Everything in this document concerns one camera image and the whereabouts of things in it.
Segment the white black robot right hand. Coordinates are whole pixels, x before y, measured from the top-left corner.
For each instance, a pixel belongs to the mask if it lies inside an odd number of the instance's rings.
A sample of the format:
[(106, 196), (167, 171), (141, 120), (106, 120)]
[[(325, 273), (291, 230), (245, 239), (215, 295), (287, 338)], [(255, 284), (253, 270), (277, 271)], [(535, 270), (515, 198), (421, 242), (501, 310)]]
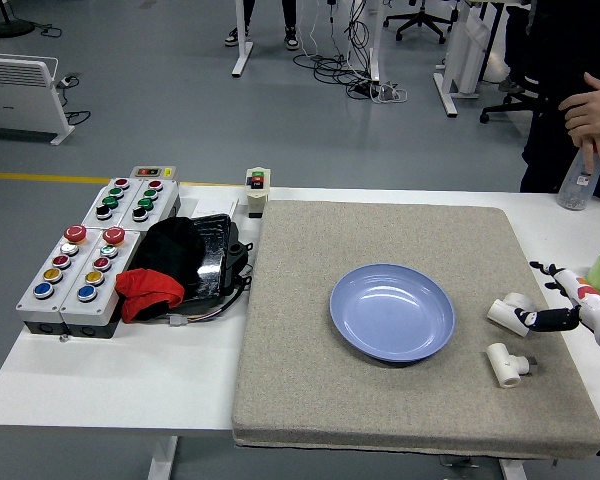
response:
[(537, 332), (574, 330), (584, 325), (600, 337), (600, 292), (573, 271), (532, 261), (530, 266), (553, 279), (547, 288), (557, 289), (572, 303), (571, 308), (527, 311), (514, 309), (515, 317), (528, 329)]

